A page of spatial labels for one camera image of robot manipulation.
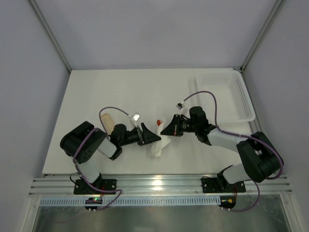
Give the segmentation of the white paper napkin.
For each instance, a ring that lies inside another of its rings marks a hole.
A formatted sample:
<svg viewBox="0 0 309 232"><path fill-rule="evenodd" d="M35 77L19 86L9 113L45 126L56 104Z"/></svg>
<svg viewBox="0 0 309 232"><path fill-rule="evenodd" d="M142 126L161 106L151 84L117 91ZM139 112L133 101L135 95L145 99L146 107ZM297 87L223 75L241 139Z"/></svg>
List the white paper napkin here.
<svg viewBox="0 0 309 232"><path fill-rule="evenodd" d="M161 131L165 128L166 119L163 116L161 116L158 120L161 120L162 124L160 126L156 124L155 134L160 136L161 140L152 143L151 154L150 154L150 157L152 158L161 157L162 149L165 148L171 141L171 139L168 136L160 134Z"/></svg>

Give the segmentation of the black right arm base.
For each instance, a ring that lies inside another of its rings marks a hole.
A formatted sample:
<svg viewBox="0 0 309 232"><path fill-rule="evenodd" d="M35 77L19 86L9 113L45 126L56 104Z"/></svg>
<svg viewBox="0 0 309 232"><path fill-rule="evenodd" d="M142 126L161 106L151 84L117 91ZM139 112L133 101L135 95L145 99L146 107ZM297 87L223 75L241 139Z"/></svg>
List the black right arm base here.
<svg viewBox="0 0 309 232"><path fill-rule="evenodd" d="M229 184L224 176L223 172L228 168L221 170L216 177L201 177L201 186L203 193L245 193L246 188L243 181L236 182L234 184Z"/></svg>

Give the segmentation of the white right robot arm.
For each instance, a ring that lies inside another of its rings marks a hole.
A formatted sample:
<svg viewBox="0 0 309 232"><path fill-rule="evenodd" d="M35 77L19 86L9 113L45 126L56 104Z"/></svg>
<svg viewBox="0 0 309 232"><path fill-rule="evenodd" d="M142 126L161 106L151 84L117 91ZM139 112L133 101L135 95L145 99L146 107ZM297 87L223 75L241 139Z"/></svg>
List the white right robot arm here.
<svg viewBox="0 0 309 232"><path fill-rule="evenodd" d="M203 144L238 153L241 163L228 166L217 174L217 183L222 190L246 180L261 183L273 179L275 172L282 173L283 160L264 133L241 135L221 130L209 123L200 106L190 108L189 115L174 115L160 134L181 137L185 132L194 133Z"/></svg>

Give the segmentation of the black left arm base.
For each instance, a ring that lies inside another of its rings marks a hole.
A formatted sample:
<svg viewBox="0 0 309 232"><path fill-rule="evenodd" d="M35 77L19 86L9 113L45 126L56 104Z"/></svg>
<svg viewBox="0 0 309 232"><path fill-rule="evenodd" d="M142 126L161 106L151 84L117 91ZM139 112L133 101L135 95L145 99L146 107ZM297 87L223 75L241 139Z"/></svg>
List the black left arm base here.
<svg viewBox="0 0 309 232"><path fill-rule="evenodd" d="M99 176L94 183L89 186L81 177L73 180L72 175L69 179L74 184L73 194L75 195L89 195L89 194L101 194L101 195L114 195L116 193L117 180L116 179L103 179Z"/></svg>

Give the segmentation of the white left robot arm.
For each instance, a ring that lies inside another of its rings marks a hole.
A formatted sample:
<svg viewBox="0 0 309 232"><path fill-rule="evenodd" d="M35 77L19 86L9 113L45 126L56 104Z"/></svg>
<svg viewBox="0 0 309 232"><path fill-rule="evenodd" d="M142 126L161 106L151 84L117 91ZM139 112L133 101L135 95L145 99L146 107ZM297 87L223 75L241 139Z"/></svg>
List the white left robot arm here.
<svg viewBox="0 0 309 232"><path fill-rule="evenodd" d="M101 175L92 159L95 152L115 160L122 154L123 146L134 143L143 146L160 140L161 137L148 130L144 123L131 131L128 131L124 124L117 124L108 135L85 121L62 138L60 148L67 156L72 157L81 178L93 184Z"/></svg>

